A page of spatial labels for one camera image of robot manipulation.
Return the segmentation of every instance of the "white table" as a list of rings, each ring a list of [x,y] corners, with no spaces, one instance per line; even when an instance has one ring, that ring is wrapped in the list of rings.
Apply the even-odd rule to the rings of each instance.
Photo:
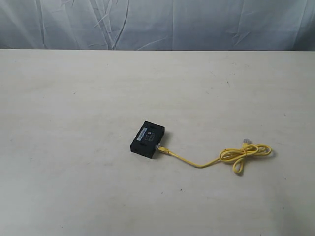
[[[0,51],[1,236],[314,235],[315,53]],[[145,121],[239,177],[130,152]]]

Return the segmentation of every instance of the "black box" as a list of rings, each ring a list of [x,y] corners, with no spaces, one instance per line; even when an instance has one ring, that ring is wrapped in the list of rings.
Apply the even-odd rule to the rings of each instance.
[[[147,158],[152,158],[163,135],[165,127],[145,121],[130,145],[130,150]]]

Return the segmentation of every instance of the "power over ethernet injector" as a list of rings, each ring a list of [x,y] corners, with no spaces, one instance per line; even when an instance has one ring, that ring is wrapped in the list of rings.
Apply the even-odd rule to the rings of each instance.
[[[165,127],[145,121],[130,145],[130,150],[152,158],[165,133]]]

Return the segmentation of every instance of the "white backdrop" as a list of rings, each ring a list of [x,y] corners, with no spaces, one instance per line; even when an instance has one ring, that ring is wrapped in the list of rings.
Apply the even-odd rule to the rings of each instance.
[[[0,0],[0,48],[315,50],[315,0]]]

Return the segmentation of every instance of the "device label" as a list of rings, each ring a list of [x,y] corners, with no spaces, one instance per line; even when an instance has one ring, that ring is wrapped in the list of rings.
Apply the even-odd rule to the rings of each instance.
[[[143,136],[144,136],[144,134],[145,134],[146,132],[147,132],[147,128],[144,127],[144,128],[141,130],[141,132],[140,132],[140,134],[139,134],[137,140],[138,140],[138,141],[141,141],[141,139],[143,138]]]

